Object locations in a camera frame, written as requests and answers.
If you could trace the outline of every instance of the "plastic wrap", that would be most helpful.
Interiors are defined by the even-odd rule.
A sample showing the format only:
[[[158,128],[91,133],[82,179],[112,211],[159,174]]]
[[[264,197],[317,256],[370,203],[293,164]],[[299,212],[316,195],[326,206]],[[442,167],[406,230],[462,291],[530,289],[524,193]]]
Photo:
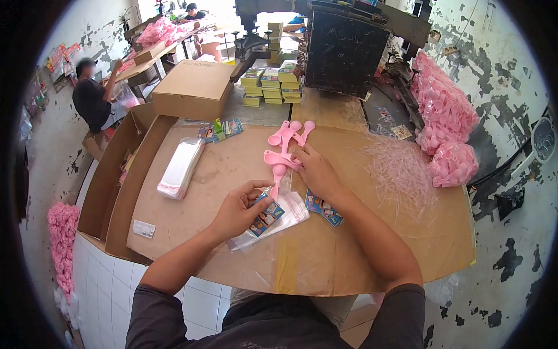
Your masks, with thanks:
[[[114,86],[113,96],[126,109],[139,106],[140,103],[132,89],[124,81],[118,82]]]
[[[432,185],[443,188],[467,183],[478,169],[473,147],[455,142],[442,144],[429,165]]]
[[[252,245],[259,240],[310,218],[310,213],[306,206],[304,206],[304,200],[302,200],[300,195],[297,192],[285,190],[284,188],[287,188],[287,186],[280,187],[276,202],[285,210],[285,213],[260,236],[256,236],[249,229],[246,229],[240,236],[228,240],[227,245],[231,252],[242,250],[244,253],[247,253],[252,248]],[[264,190],[264,193],[270,195],[271,187]]]
[[[157,191],[171,199],[184,199],[190,179],[204,149],[201,138],[182,138],[157,185]]]
[[[434,303],[448,307],[453,298],[453,288],[463,282],[456,274],[451,274],[430,283],[424,284],[426,297]]]
[[[424,52],[416,56],[411,92],[425,123],[416,131],[416,142],[433,155],[445,142],[465,143],[479,117],[465,93]]]

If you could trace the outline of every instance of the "stack of plastic bags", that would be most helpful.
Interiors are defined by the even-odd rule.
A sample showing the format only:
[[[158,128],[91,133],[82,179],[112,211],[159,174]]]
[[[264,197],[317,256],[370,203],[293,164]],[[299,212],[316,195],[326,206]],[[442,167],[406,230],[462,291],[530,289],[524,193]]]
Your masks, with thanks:
[[[79,208],[58,202],[49,209],[50,243],[52,259],[56,269],[56,281],[70,302],[70,292],[74,290],[72,280],[73,248],[75,229],[78,226]]]
[[[436,163],[430,166],[433,185],[462,185],[479,167],[473,147],[465,144],[479,117],[465,93],[424,52],[417,54],[413,68],[420,73],[411,92],[425,123],[421,131],[415,131],[416,142],[427,154],[435,155]]]
[[[165,46],[170,46],[173,42],[185,37],[187,32],[193,28],[193,23],[177,26],[167,17],[161,17],[157,22],[149,23],[136,42],[142,44],[143,47],[148,47],[158,41],[163,41]]]

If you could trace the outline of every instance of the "cardboard sheet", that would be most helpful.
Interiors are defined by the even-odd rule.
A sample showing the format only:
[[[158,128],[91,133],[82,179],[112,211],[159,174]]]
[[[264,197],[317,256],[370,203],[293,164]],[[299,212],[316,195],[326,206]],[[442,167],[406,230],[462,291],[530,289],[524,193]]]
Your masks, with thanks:
[[[150,259],[203,230],[230,190],[247,180],[272,178],[271,170],[263,162],[263,152],[274,149],[267,138],[277,129],[245,126],[240,135],[206,146],[184,200],[159,195],[156,185],[179,139],[195,137],[199,128],[171,128],[174,120],[159,116],[154,121],[131,169],[134,170],[136,162],[143,163],[145,168],[152,160],[127,226],[127,246]],[[418,259],[425,282],[469,266],[475,259],[474,237],[469,199],[463,189],[437,190],[437,205],[420,221],[405,212],[400,212],[396,220],[390,200],[380,206],[375,191],[370,189],[375,179],[364,170],[369,159],[358,153],[359,149],[373,145],[375,139],[362,132],[319,126],[308,142],[331,161],[342,181],[403,237]],[[408,146],[419,151],[416,144],[409,142]],[[143,148],[154,147],[158,148],[156,154],[141,158]],[[292,188],[305,197],[306,186],[297,173],[292,174]],[[130,197],[128,205],[133,205],[132,200]],[[156,226],[152,239],[132,232],[134,219]],[[226,245],[219,246],[198,277],[270,293],[338,296],[383,290],[348,225],[333,228],[312,213],[309,220],[259,241],[247,254],[231,253]]]

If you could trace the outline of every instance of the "person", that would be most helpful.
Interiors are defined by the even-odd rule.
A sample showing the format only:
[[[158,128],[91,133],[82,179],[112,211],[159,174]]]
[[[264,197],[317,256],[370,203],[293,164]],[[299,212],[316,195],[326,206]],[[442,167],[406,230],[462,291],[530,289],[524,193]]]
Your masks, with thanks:
[[[312,146],[295,150],[293,157],[302,161],[303,181],[343,215],[384,281],[384,301],[361,348],[422,348],[425,293],[412,251],[341,183],[330,162]],[[199,340],[186,339],[182,306],[173,295],[214,248],[242,234],[271,204],[272,198],[254,203],[261,193],[257,188],[271,186],[271,181],[252,180],[231,191],[205,230],[151,264],[134,293],[127,348],[350,348],[339,328],[356,296],[306,297],[237,288],[231,291],[223,330]]]
[[[283,32],[297,32],[304,33],[304,18],[303,15],[298,14],[286,26],[283,27]]]
[[[186,11],[188,11],[188,15],[186,16],[187,21],[200,20],[205,17],[205,12],[198,11],[197,5],[193,2],[188,4]]]
[[[111,102],[116,74],[122,67],[122,60],[117,60],[114,64],[110,78],[104,87],[93,80],[96,64],[97,62],[91,58],[82,58],[79,61],[75,68],[78,83],[72,94],[76,111],[83,117],[94,135],[108,129],[127,113],[121,103]],[[144,103],[143,98],[138,100],[140,104]]]

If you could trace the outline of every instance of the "white label sticker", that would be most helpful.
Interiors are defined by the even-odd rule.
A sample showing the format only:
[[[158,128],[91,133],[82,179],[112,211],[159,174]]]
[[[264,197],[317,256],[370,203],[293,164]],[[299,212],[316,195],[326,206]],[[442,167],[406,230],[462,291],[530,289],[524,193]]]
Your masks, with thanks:
[[[134,230],[134,233],[148,238],[153,238],[153,233],[155,233],[155,226],[153,224],[138,221],[137,219],[134,219],[134,225],[132,229]]]

